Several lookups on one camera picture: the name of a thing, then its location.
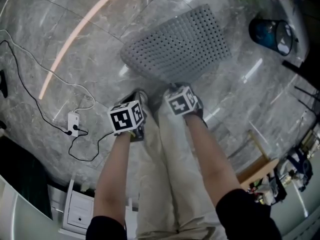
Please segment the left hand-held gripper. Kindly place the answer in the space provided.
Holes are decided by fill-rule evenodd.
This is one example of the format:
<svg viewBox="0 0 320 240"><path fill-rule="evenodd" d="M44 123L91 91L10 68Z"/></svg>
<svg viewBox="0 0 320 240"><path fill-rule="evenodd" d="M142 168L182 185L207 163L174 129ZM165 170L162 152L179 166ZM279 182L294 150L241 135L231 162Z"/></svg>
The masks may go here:
<svg viewBox="0 0 320 240"><path fill-rule="evenodd" d="M113 133L120 135L124 132L131 134L131 142L144 140L145 115L138 101L138 92L132 91L119 101L119 104L108 110Z"/></svg>

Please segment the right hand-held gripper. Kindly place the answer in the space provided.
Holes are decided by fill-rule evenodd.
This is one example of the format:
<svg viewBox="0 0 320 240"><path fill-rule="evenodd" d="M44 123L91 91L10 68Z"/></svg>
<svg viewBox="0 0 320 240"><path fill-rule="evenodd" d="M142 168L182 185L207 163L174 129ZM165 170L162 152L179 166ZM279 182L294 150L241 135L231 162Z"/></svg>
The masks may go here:
<svg viewBox="0 0 320 240"><path fill-rule="evenodd" d="M176 84L167 91L164 99L175 116L203 116L203 103L189 84Z"/></svg>

